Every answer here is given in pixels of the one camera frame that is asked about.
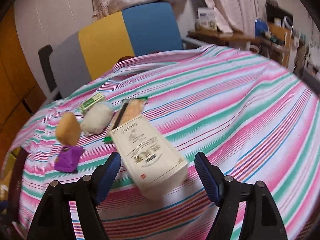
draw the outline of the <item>striped bedsheet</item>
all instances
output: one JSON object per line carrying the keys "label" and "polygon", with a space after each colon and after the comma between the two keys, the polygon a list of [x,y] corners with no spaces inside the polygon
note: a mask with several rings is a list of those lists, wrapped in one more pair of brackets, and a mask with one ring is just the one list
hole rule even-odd
{"label": "striped bedsheet", "polygon": [[[276,62],[215,45],[136,57],[39,110],[12,148],[28,152],[20,195],[20,220],[28,229],[49,183],[77,181],[116,150],[105,132],[78,145],[85,152],[77,173],[54,170],[62,145],[55,128],[65,112],[79,121],[78,105],[101,92],[119,108],[125,98],[149,97],[143,115],[189,161],[188,180],[159,201],[145,199],[121,166],[107,199],[98,207],[110,239],[205,239],[217,207],[194,167],[203,151],[210,162],[240,182],[263,180],[294,239],[308,221],[320,190],[320,104],[311,90]],[[238,239],[245,204],[232,240]],[[75,203],[77,239],[84,239]]]}

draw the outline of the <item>purple wrapper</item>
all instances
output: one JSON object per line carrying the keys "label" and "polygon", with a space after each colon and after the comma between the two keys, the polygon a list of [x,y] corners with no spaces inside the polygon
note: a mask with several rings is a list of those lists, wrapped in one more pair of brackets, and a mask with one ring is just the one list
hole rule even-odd
{"label": "purple wrapper", "polygon": [[56,159],[54,169],[56,171],[73,172],[77,168],[80,156],[83,152],[84,149],[82,147],[63,147]]}

